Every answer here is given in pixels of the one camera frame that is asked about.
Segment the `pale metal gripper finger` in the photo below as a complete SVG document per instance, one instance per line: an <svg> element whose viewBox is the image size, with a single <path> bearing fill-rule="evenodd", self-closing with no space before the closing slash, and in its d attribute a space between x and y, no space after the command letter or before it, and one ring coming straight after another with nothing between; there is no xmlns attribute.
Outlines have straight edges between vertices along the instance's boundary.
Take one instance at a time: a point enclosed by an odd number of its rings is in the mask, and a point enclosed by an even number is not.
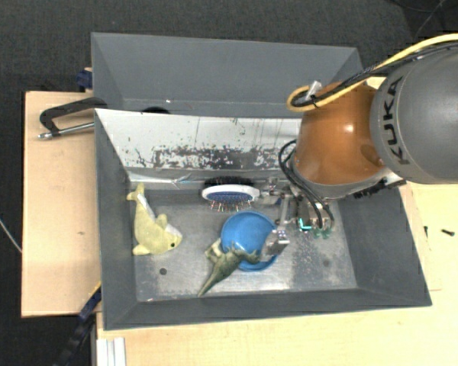
<svg viewBox="0 0 458 366"><path fill-rule="evenodd" d="M281 255L289 244L290 239L285 228L272 230L264 241L264 260L269 261Z"/></svg>
<svg viewBox="0 0 458 366"><path fill-rule="evenodd" d="M260 195L256 199L256 204L279 204L286 187L287 183L285 181L280 181L279 179L266 179L262 184L257 185Z"/></svg>

